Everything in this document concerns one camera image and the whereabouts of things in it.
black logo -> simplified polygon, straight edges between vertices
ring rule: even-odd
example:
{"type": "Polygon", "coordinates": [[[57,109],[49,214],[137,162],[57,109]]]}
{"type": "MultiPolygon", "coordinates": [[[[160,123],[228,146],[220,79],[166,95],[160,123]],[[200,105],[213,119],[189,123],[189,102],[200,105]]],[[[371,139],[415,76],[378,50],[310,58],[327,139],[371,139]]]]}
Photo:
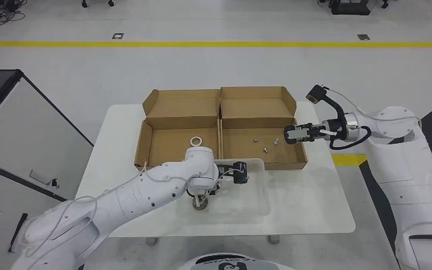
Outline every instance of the black logo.
{"type": "Polygon", "coordinates": [[[245,263],[237,262],[237,265],[233,265],[232,263],[221,263],[219,265],[218,270],[247,270],[245,263]]]}

black cable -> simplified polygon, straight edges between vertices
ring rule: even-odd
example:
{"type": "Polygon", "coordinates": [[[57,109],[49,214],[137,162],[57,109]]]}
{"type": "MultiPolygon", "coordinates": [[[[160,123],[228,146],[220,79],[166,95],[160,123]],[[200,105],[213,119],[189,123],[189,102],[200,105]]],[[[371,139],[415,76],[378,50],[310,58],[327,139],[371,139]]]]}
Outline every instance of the black cable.
{"type": "Polygon", "coordinates": [[[330,139],[330,149],[331,150],[344,150],[344,149],[348,149],[351,148],[353,146],[356,146],[357,144],[360,144],[362,142],[364,142],[365,140],[367,140],[367,138],[369,138],[372,135],[372,131],[368,126],[361,126],[360,128],[362,128],[363,130],[367,131],[367,134],[364,135],[363,138],[361,138],[360,140],[353,142],[352,144],[349,145],[345,145],[345,146],[333,146],[333,143],[335,142],[334,137],[330,139]]]}
{"type": "Polygon", "coordinates": [[[7,22],[20,21],[26,17],[26,14],[22,13],[19,8],[27,4],[27,0],[12,0],[16,4],[16,6],[13,6],[13,9],[11,9],[11,6],[7,4],[8,1],[10,0],[5,0],[3,6],[0,7],[0,26],[6,24],[7,22]],[[21,15],[21,17],[14,19],[17,14],[21,15]]]}
{"type": "Polygon", "coordinates": [[[317,4],[318,4],[320,7],[324,7],[324,6],[325,6],[325,2],[321,2],[320,0],[317,0],[317,4]]]}
{"type": "Polygon", "coordinates": [[[188,189],[186,189],[186,192],[188,193],[188,195],[189,196],[191,196],[192,198],[195,198],[195,196],[194,195],[192,195],[190,192],[189,192],[189,190],[188,189]]]}

white cable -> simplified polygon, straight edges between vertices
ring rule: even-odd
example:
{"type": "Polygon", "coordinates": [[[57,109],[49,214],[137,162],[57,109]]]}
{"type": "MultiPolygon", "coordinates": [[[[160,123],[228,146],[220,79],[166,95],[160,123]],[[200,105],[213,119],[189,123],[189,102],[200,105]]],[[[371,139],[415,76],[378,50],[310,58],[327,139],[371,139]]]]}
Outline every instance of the white cable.
{"type": "Polygon", "coordinates": [[[222,179],[222,177],[223,177],[225,174],[227,174],[227,173],[229,173],[229,172],[231,172],[231,171],[239,171],[239,172],[243,173],[243,171],[242,171],[242,170],[239,170],[239,169],[229,169],[229,170],[227,170],[226,172],[224,172],[223,174],[221,174],[221,176],[219,176],[219,178],[217,178],[217,181],[219,181],[220,179],[222,179]]]}
{"type": "Polygon", "coordinates": [[[343,94],[339,93],[338,91],[332,90],[332,89],[330,89],[328,87],[326,87],[325,89],[328,90],[328,91],[334,92],[334,93],[340,95],[341,97],[343,97],[344,99],[346,99],[347,102],[351,103],[351,105],[354,106],[359,113],[361,113],[363,116],[365,116],[365,117],[367,117],[369,119],[372,119],[372,120],[375,120],[375,121],[396,121],[396,120],[415,118],[415,119],[417,119],[418,125],[420,126],[420,129],[421,129],[421,126],[422,126],[421,119],[418,118],[417,116],[407,116],[407,117],[394,118],[394,119],[379,119],[379,118],[375,118],[375,117],[367,115],[362,109],[360,109],[359,107],[357,107],[357,105],[355,105],[350,99],[348,99],[347,97],[345,97],[343,94]]]}
{"type": "Polygon", "coordinates": [[[34,253],[36,253],[47,241],[48,241],[48,239],[53,235],[53,233],[54,233],[54,231],[55,231],[55,229],[57,229],[57,227],[59,226],[59,224],[60,224],[60,222],[61,222],[61,220],[63,219],[63,216],[65,215],[65,213],[66,213],[66,211],[69,209],[69,207],[73,204],[73,203],[75,203],[76,201],[78,201],[78,200],[81,200],[81,199],[83,199],[83,198],[89,198],[90,199],[90,201],[87,201],[86,203],[88,203],[88,202],[91,202],[91,201],[93,201],[94,202],[94,210],[93,210],[93,214],[92,214],[92,217],[90,218],[90,220],[87,222],[87,224],[77,233],[77,234],[75,234],[74,236],[72,236],[72,237],[70,237],[69,239],[67,239],[66,241],[64,241],[64,242],[62,242],[62,243],[60,243],[60,244],[58,244],[58,245],[56,245],[56,246],[54,246],[53,248],[51,248],[50,250],[48,250],[48,251],[46,251],[45,253],[43,253],[42,255],[40,255],[39,256],[39,259],[38,260],[35,260],[30,266],[29,266],[29,268],[28,269],[31,269],[36,263],[38,263],[43,257],[45,257],[48,253],[50,253],[51,251],[53,251],[54,249],[56,249],[58,246],[60,246],[60,245],[62,245],[62,244],[65,244],[67,241],[69,241],[69,240],[71,240],[72,238],[74,238],[75,236],[77,236],[78,234],[81,234],[91,223],[92,223],[92,221],[93,221],[93,218],[95,217],[95,215],[96,215],[96,211],[97,211],[97,199],[96,198],[94,198],[94,197],[92,197],[92,196],[82,196],[82,197],[80,197],[80,198],[76,198],[75,200],[73,200],[70,204],[68,204],[67,205],[67,207],[61,212],[61,215],[60,215],[60,218],[59,218],[59,220],[57,221],[57,223],[55,224],[55,226],[54,226],[54,228],[51,230],[51,232],[49,233],[49,235],[45,238],[45,240],[42,242],[42,244],[40,244],[33,252],[31,252],[31,254],[28,254],[28,251],[29,250],[27,250],[26,251],[26,254],[24,255],[26,258],[28,258],[28,257],[31,257],[31,256],[33,256],[34,255],[34,253]]]}
{"type": "Polygon", "coordinates": [[[167,175],[168,177],[167,177],[167,178],[163,178],[162,180],[158,180],[158,179],[152,178],[152,177],[149,175],[149,173],[148,173],[146,167],[147,167],[147,161],[144,162],[144,167],[142,168],[142,171],[141,171],[141,172],[144,172],[144,174],[145,174],[145,175],[146,175],[150,180],[152,180],[152,181],[155,181],[155,182],[169,182],[169,181],[171,181],[171,179],[178,178],[178,179],[180,179],[180,180],[185,181],[186,186],[188,185],[189,179],[181,178],[181,177],[179,177],[179,176],[169,177],[169,176],[167,175]]]}

table leg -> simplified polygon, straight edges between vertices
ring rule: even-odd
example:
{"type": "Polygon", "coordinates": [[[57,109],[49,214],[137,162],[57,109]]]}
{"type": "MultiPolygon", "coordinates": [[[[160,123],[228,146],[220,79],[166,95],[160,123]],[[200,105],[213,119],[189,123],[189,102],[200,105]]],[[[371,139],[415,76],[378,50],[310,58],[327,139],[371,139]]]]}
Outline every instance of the table leg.
{"type": "Polygon", "coordinates": [[[158,240],[159,238],[157,238],[157,237],[148,237],[148,238],[146,238],[146,244],[148,245],[148,246],[154,246],[154,245],[156,245],[157,244],[157,240],[158,240]]]}
{"type": "Polygon", "coordinates": [[[278,235],[276,235],[276,236],[267,236],[267,241],[269,241],[270,244],[279,244],[280,237],[278,235]]]}

cable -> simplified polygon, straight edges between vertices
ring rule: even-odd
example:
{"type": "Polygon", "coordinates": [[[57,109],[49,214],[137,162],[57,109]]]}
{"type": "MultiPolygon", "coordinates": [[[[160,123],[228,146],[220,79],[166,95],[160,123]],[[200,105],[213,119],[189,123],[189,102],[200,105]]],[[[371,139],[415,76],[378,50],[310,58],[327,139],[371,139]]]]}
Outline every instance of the cable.
{"type": "Polygon", "coordinates": [[[318,4],[320,7],[324,7],[324,6],[325,6],[325,1],[322,3],[322,5],[321,5],[320,3],[321,3],[320,0],[317,0],[317,4],[318,4]]]}
{"type": "Polygon", "coordinates": [[[242,170],[239,170],[239,169],[229,169],[229,170],[227,170],[226,172],[224,172],[223,174],[221,174],[221,176],[219,176],[219,178],[217,178],[217,180],[219,181],[220,179],[222,179],[222,177],[223,177],[225,174],[227,174],[227,173],[229,173],[229,172],[231,172],[231,171],[239,171],[239,172],[243,173],[243,171],[242,171],[242,170]]]}
{"type": "Polygon", "coordinates": [[[12,5],[8,5],[8,0],[5,0],[3,7],[0,7],[0,26],[6,24],[7,22],[16,22],[22,20],[26,17],[26,15],[18,9],[21,8],[23,5],[27,4],[27,0],[12,1],[12,5]],[[22,17],[13,20],[13,18],[17,14],[20,14],[22,17]]]}
{"type": "Polygon", "coordinates": [[[361,126],[360,128],[364,129],[367,131],[366,135],[363,136],[363,138],[361,138],[360,140],[353,142],[352,144],[349,145],[345,145],[345,146],[333,146],[333,143],[335,142],[334,137],[330,139],[330,149],[331,150],[344,150],[344,149],[348,149],[351,148],[353,146],[356,146],[357,144],[360,144],[362,142],[364,142],[365,140],[367,140],[367,138],[369,138],[372,135],[372,131],[368,126],[361,126]]]}
{"type": "MultiPolygon", "coordinates": [[[[54,249],[56,249],[58,246],[60,246],[60,245],[62,245],[62,244],[65,244],[67,241],[69,241],[69,240],[71,240],[72,238],[74,238],[75,236],[77,236],[78,234],[81,234],[91,223],[92,223],[92,221],[93,221],[93,219],[95,218],[95,215],[96,215],[96,211],[97,211],[97,199],[95,198],[95,197],[92,197],[92,196],[82,196],[82,197],[80,197],[80,198],[76,198],[75,200],[73,200],[72,202],[70,202],[70,204],[68,204],[67,205],[67,207],[61,212],[61,215],[60,215],[60,218],[59,218],[59,220],[57,221],[57,223],[55,224],[55,226],[54,226],[54,228],[51,230],[51,232],[49,233],[49,235],[45,238],[45,240],[43,240],[43,242],[42,242],[42,244],[40,244],[35,250],[33,250],[32,252],[31,252],[31,254],[29,254],[29,250],[27,250],[26,251],[26,253],[24,254],[24,256],[26,257],[26,258],[29,258],[29,257],[31,257],[31,256],[33,256],[48,240],[49,240],[49,238],[53,235],[53,233],[54,233],[54,231],[58,228],[58,226],[59,226],[59,224],[60,224],[60,221],[63,219],[63,216],[65,215],[65,213],[66,213],[66,211],[69,209],[69,207],[71,206],[71,205],[73,205],[73,203],[75,203],[75,202],[77,202],[78,200],[81,200],[81,199],[83,199],[83,198],[89,198],[90,199],[90,201],[86,201],[86,203],[88,203],[88,202],[94,202],[94,209],[93,209],[93,214],[92,214],[92,216],[91,216],[91,218],[88,220],[88,222],[86,223],[86,225],[77,233],[77,234],[74,234],[72,237],[70,237],[69,239],[67,239],[66,241],[64,241],[64,242],[61,242],[60,244],[58,244],[58,245],[56,245],[56,246],[54,246],[53,248],[51,248],[51,249],[49,249],[48,251],[46,251],[45,253],[43,253],[42,255],[40,255],[39,256],[39,259],[37,259],[37,260],[35,260],[29,267],[28,267],[28,269],[31,269],[35,264],[37,264],[43,257],[45,257],[47,254],[49,254],[51,251],[53,251],[54,249]]],[[[32,220],[34,220],[34,219],[37,219],[37,218],[39,218],[39,217],[41,217],[41,216],[38,216],[38,217],[34,217],[34,218],[32,218],[32,219],[30,219],[29,221],[28,221],[28,224],[30,224],[30,221],[32,221],[32,220]]]]}
{"type": "Polygon", "coordinates": [[[347,102],[349,102],[352,106],[354,106],[354,107],[356,108],[356,110],[357,110],[359,113],[361,113],[363,116],[365,116],[365,117],[367,117],[367,118],[369,118],[369,119],[372,119],[372,120],[375,120],[375,121],[396,121],[396,120],[403,120],[403,119],[411,119],[411,118],[415,118],[415,119],[417,119],[417,121],[418,121],[418,125],[420,126],[420,129],[422,128],[421,119],[418,118],[417,116],[407,116],[407,117],[394,118],[394,119],[379,119],[379,118],[376,118],[376,117],[372,117],[372,116],[367,115],[367,114],[366,114],[362,109],[360,109],[359,107],[357,107],[357,105],[355,105],[355,104],[354,104],[350,99],[348,99],[347,97],[345,97],[343,94],[339,93],[338,91],[332,90],[332,89],[330,89],[330,88],[328,88],[328,87],[326,87],[326,86],[322,86],[322,87],[323,87],[325,90],[328,90],[328,91],[334,92],[334,93],[340,95],[341,97],[343,97],[344,99],[346,99],[347,102]]]}
{"type": "Polygon", "coordinates": [[[141,172],[144,172],[144,174],[150,179],[150,180],[152,180],[152,181],[155,181],[155,182],[169,182],[169,181],[171,181],[171,179],[173,179],[173,178],[178,178],[178,179],[180,179],[180,180],[183,180],[183,181],[185,181],[185,183],[186,183],[186,185],[188,185],[188,182],[189,182],[189,179],[184,179],[184,178],[181,178],[181,177],[179,177],[179,176],[176,176],[176,177],[169,177],[168,175],[166,175],[164,178],[163,178],[163,180],[158,180],[158,179],[155,179],[155,178],[152,178],[150,175],[149,175],[149,173],[147,172],[147,161],[145,161],[144,162],[144,167],[142,168],[142,171],[141,172]]]}

